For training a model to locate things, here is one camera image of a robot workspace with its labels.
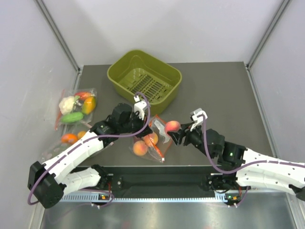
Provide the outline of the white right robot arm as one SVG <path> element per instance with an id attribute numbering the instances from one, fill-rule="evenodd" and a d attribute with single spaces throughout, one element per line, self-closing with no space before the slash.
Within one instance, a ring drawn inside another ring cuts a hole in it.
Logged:
<path id="1" fill-rule="evenodd" d="M 304 163 L 281 160 L 227 142 L 223 135 L 206 130 L 203 125 L 192 128 L 189 123 L 177 131 L 165 132 L 177 146 L 193 145 L 209 159 L 216 175 L 206 176 L 207 189 L 228 191 L 260 187 L 305 199 Z"/>

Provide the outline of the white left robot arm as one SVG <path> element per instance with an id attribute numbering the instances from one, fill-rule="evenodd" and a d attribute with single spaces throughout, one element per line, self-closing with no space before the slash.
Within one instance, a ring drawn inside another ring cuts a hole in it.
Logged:
<path id="1" fill-rule="evenodd" d="M 152 133 L 148 126 L 150 114 L 150 106 L 146 101 L 138 101 L 134 107 L 118 104 L 112 114 L 95 123 L 80 140 L 59 155 L 44 163 L 33 163 L 28 179 L 28 204 L 33 205 L 31 197 L 35 197 L 44 208 L 51 208 L 71 192 L 89 187 L 107 188 L 110 178 L 100 165 L 79 172 L 74 169 L 118 138 L 141 137 Z"/>

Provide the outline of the clear zip bag orange seal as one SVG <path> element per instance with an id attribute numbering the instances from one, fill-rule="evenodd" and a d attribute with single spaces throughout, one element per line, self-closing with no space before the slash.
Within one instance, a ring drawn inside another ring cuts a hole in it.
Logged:
<path id="1" fill-rule="evenodd" d="M 165 133 L 166 122 L 162 120 L 158 115 L 155 115 L 149 122 L 149 127 L 158 135 L 157 145 L 148 146 L 148 152 L 144 156 L 137 156 L 133 153 L 133 144 L 137 141 L 142 140 L 143 138 L 133 137 L 129 147 L 130 152 L 142 159 L 151 160 L 159 163 L 165 162 L 165 155 L 167 150 L 172 144 L 171 138 Z"/>

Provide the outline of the pink fake peach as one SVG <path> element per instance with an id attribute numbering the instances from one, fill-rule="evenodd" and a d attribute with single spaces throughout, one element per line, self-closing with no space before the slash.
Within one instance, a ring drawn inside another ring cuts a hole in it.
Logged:
<path id="1" fill-rule="evenodd" d="M 165 125 L 165 132 L 177 132 L 181 128 L 181 124 L 178 121 L 169 121 Z"/>

